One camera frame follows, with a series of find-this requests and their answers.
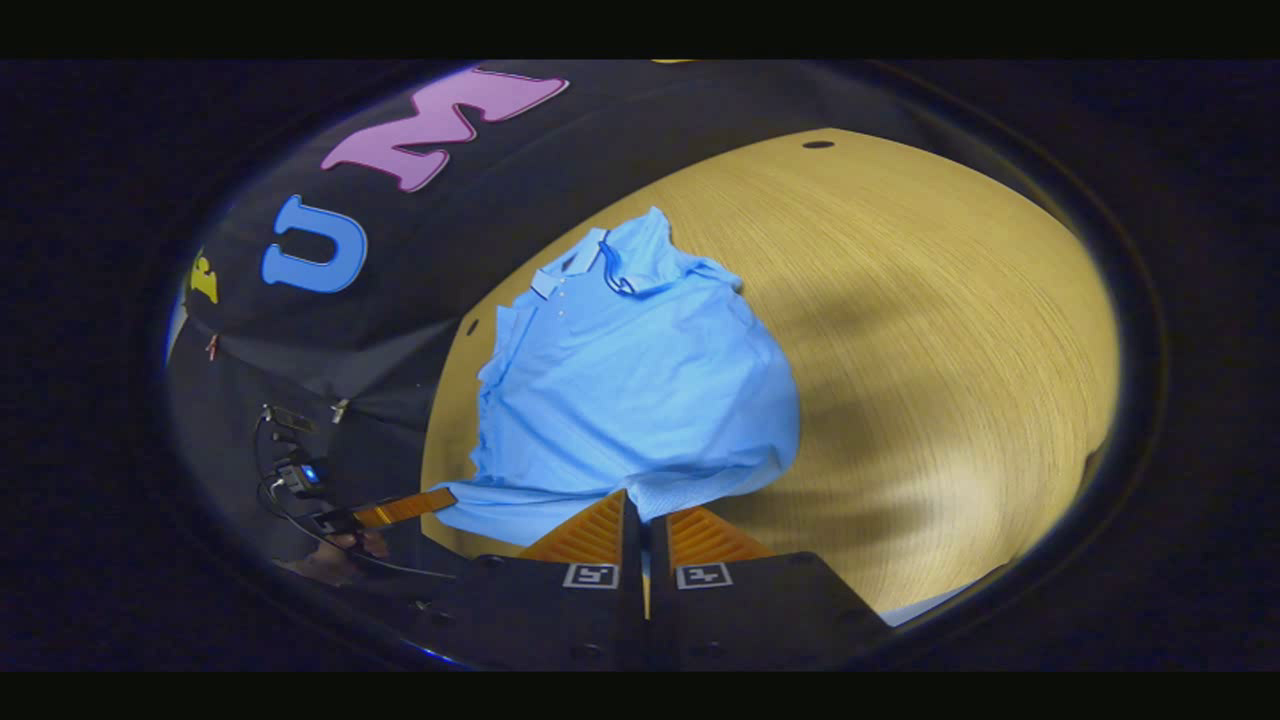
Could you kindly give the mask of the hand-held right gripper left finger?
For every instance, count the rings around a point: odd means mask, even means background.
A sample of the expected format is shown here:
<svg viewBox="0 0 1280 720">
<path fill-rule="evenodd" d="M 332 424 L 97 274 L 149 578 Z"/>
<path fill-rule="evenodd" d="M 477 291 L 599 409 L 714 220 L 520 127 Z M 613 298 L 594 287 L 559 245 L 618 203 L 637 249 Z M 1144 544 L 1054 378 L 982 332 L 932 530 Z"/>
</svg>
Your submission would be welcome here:
<svg viewBox="0 0 1280 720">
<path fill-rule="evenodd" d="M 419 612 L 412 643 L 475 670 L 643 670 L 640 539 L 637 512 L 616 491 L 522 553 L 471 560 Z"/>
</svg>

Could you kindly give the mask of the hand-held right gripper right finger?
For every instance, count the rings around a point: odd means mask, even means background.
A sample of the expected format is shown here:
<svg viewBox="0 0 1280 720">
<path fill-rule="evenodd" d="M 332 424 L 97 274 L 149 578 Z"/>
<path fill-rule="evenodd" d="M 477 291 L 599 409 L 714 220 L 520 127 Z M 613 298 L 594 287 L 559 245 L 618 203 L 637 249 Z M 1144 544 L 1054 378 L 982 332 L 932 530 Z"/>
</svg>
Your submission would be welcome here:
<svg viewBox="0 0 1280 720">
<path fill-rule="evenodd" d="M 819 555 L 777 553 L 709 509 L 655 519 L 650 541 L 655 670 L 860 669 L 893 633 Z"/>
</svg>

